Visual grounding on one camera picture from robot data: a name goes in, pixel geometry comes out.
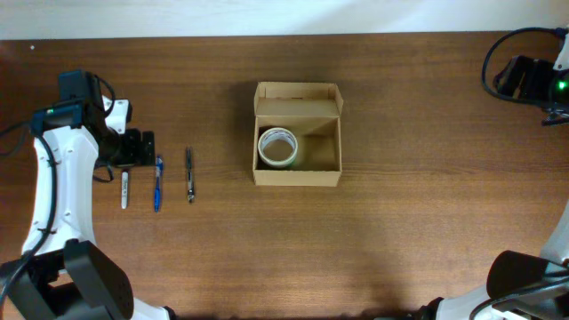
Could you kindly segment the black and white marker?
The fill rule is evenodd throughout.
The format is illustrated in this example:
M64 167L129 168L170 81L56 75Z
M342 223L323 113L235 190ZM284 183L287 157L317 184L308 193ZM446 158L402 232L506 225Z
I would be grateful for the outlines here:
M129 197L129 171L121 172L121 208L125 210L128 207Z

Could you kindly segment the white masking tape roll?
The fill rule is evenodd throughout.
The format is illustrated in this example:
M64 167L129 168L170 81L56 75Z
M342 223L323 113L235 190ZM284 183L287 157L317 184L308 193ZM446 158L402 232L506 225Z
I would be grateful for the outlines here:
M296 136L282 127L266 130L257 144L263 163L272 168L282 169L293 164L299 151Z

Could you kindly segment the green tape roll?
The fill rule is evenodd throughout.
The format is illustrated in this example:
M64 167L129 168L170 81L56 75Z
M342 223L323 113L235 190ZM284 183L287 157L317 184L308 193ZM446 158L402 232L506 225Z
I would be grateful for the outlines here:
M301 156L296 156L286 167L286 170L295 170L300 167L303 163L303 158Z

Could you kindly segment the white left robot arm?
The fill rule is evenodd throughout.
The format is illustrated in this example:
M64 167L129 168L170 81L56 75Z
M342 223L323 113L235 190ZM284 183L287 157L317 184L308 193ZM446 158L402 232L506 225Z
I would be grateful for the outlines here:
M37 177L32 223L17 260L1 266L1 299L26 319L174 319L134 297L126 273L97 246L97 166L152 166L152 132L127 128L129 100L67 99L34 113Z

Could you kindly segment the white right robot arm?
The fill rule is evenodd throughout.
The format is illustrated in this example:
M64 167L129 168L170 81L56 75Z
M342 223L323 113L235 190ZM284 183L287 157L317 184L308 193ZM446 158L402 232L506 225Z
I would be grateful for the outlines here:
M568 122L568 29L530 28L560 43L553 62L517 55L484 90L498 100L539 108L544 126ZM537 256L504 251L494 260L485 284L456 298L436 298L410 319L558 319L568 317L568 215L562 214Z

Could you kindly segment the blue pen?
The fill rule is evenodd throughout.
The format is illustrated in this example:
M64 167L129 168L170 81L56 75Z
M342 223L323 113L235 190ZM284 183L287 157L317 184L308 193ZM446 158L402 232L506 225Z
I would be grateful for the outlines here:
M155 192L154 192L154 210L155 212L159 212L162 203L162 177L164 171L164 161L161 156L156 157L156 183L155 183Z

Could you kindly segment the black pen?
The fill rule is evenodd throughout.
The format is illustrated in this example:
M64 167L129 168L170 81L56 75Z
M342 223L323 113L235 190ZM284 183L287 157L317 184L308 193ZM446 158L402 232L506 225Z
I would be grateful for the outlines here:
M193 181L193 173L192 173L191 148L186 148L186 169L187 169L187 181L188 181L187 198L188 198L188 202L190 204L193 204L195 201L195 190L194 190L194 181Z

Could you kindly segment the open cardboard box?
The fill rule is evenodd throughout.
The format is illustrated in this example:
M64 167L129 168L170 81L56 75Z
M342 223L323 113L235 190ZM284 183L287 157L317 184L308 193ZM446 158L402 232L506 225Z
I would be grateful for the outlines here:
M335 187L342 174L341 112L337 84L260 82L253 98L252 174L257 186ZM303 163L295 170L272 168L260 159L257 144L268 129L291 131Z

